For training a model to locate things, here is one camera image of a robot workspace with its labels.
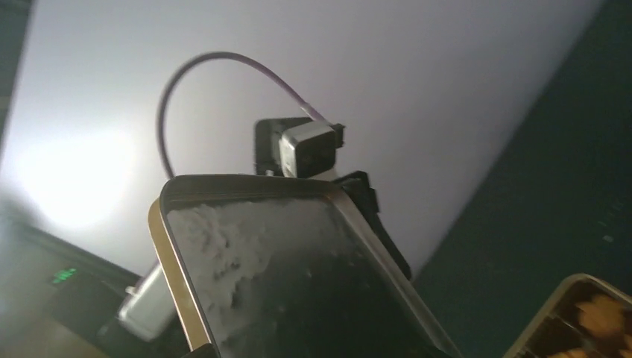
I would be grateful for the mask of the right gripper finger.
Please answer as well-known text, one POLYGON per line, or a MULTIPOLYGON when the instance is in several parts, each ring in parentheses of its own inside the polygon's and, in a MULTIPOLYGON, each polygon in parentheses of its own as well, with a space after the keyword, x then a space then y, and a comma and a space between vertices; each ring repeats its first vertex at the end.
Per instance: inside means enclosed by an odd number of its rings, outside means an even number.
POLYGON ((214 345, 206 343, 188 352, 182 358, 218 358, 218 354, 214 345))

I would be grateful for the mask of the gold cookie tin box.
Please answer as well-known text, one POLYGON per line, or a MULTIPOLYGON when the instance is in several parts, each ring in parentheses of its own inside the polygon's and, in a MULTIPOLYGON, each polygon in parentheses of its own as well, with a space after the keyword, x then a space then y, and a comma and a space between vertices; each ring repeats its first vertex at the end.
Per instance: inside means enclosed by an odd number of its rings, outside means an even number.
POLYGON ((630 357, 631 296, 588 274, 565 279, 506 357, 630 357))

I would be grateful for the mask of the silver tin lid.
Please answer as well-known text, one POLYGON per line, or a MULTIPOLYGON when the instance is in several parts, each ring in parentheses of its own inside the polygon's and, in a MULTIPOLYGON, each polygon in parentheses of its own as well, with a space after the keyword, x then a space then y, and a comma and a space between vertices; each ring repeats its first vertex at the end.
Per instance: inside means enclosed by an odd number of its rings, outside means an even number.
POLYGON ((148 227, 191 351, 460 356, 373 208, 340 184, 181 175, 148 227))

